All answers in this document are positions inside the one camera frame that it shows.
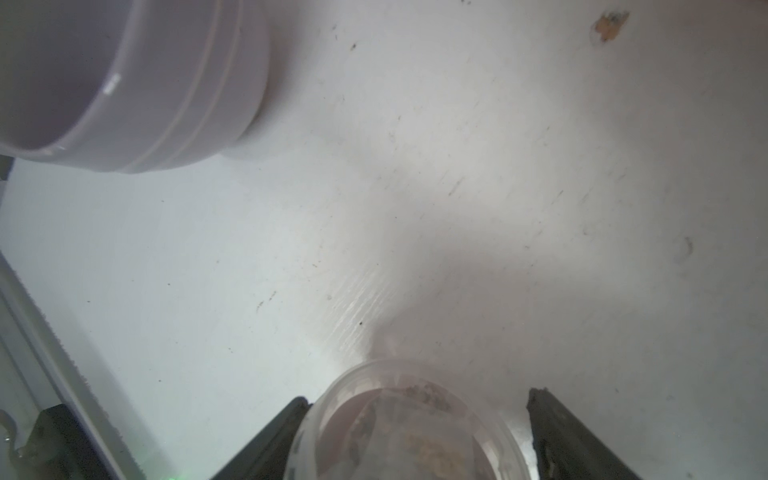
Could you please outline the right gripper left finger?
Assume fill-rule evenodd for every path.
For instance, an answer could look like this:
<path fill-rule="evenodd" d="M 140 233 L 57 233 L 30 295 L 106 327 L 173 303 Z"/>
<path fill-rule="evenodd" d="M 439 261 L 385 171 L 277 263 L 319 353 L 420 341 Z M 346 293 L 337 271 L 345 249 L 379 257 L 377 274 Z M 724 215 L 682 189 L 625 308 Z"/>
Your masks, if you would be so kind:
<path fill-rule="evenodd" d="M 282 479 L 294 438 L 310 407 L 304 397 L 291 400 L 212 479 Z"/>

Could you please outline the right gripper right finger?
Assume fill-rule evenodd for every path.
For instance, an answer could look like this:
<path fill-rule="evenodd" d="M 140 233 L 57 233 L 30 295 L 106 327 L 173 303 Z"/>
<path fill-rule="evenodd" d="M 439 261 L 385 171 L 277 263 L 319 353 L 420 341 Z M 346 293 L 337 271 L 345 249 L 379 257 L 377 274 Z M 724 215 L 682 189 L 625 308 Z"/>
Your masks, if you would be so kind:
<path fill-rule="evenodd" d="M 549 390 L 530 389 L 526 408 L 541 479 L 639 480 Z"/>

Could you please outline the clear seed container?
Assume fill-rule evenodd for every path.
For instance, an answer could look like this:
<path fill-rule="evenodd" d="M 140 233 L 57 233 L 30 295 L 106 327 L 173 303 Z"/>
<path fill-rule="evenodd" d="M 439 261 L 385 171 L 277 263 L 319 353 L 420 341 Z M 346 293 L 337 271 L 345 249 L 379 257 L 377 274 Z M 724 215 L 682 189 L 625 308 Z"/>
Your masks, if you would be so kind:
<path fill-rule="evenodd" d="M 434 367 L 380 359 L 338 377 L 293 439 L 287 479 L 527 479 L 501 414 Z"/>

